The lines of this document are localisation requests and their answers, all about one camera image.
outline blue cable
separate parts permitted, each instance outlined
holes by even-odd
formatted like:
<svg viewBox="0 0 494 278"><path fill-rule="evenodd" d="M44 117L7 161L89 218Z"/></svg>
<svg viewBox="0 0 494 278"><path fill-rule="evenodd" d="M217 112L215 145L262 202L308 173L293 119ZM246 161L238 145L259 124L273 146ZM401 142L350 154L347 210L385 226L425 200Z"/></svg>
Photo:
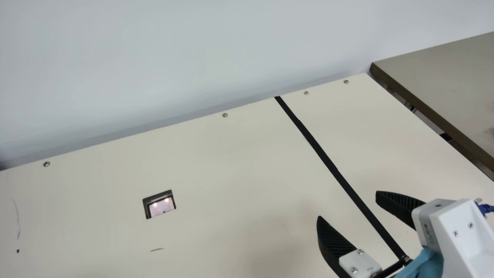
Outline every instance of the blue cable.
<svg viewBox="0 0 494 278"><path fill-rule="evenodd" d="M487 204L479 205L477 202L475 202L475 204L477 204L477 206L479 207L479 210L483 216L485 216L489 212L494 212L494 206L487 205Z"/></svg>

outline white tabletop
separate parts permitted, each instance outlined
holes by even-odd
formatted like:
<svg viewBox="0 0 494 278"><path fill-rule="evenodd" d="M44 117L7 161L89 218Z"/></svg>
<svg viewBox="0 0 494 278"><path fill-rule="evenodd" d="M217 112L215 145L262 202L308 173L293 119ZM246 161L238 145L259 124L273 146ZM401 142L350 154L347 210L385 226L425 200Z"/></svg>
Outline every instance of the white tabletop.
<svg viewBox="0 0 494 278"><path fill-rule="evenodd" d="M282 97L407 254L418 238L376 190L494 203L493 183L372 79L348 80ZM335 277L318 215L396 262L274 99L225 112L0 172L0 277ZM177 209L146 219L142 199L167 189Z"/></svg>

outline gray table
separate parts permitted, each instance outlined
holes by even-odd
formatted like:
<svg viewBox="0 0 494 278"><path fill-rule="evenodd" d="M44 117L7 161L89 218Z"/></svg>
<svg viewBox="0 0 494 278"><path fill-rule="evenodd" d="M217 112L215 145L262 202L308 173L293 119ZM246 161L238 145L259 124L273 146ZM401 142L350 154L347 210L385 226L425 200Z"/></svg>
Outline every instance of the gray table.
<svg viewBox="0 0 494 278"><path fill-rule="evenodd" d="M377 61L370 72L494 171L494 32Z"/></svg>

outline white wall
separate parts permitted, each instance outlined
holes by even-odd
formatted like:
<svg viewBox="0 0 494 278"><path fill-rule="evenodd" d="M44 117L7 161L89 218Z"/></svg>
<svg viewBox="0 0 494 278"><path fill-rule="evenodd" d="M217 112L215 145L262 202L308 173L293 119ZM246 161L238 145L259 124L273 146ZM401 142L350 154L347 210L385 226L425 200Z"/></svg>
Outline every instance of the white wall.
<svg viewBox="0 0 494 278"><path fill-rule="evenodd" d="M0 165L364 72L494 30L493 1L0 2Z"/></svg>

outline square hole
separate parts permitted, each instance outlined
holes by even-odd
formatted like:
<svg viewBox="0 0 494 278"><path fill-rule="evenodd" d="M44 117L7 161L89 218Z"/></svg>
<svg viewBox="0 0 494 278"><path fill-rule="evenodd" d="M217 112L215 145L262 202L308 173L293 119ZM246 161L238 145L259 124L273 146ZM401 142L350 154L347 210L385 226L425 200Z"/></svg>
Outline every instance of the square hole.
<svg viewBox="0 0 494 278"><path fill-rule="evenodd" d="M161 192L159 194L149 196L142 199L144 205L144 211L146 212L146 219L158 216L165 212L176 209L175 200L171 190Z"/></svg>

